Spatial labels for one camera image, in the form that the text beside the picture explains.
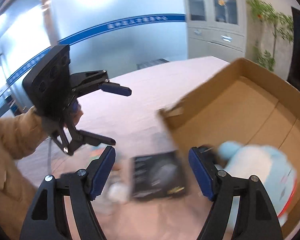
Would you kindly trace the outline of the left forearm tan jacket sleeve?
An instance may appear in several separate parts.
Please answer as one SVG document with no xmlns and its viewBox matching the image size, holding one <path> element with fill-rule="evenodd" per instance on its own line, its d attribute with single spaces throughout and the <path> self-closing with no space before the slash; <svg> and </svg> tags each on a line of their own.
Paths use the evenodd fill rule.
<svg viewBox="0 0 300 240">
<path fill-rule="evenodd" d="M 0 151 L 14 160 L 31 155 L 47 137 L 34 106 L 21 115 L 0 118 Z"/>
</svg>

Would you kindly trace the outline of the person's left hand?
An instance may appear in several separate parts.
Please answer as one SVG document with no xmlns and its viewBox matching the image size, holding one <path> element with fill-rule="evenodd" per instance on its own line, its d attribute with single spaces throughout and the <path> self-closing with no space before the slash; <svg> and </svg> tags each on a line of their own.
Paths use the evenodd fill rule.
<svg viewBox="0 0 300 240">
<path fill-rule="evenodd" d="M 72 123 L 76 126 L 79 121 L 80 118 L 83 115 L 83 111 L 82 111 L 82 107 L 81 105 L 76 101 L 73 106 L 72 106 L 72 110 L 70 111 L 70 117 L 72 120 Z"/>
</svg>

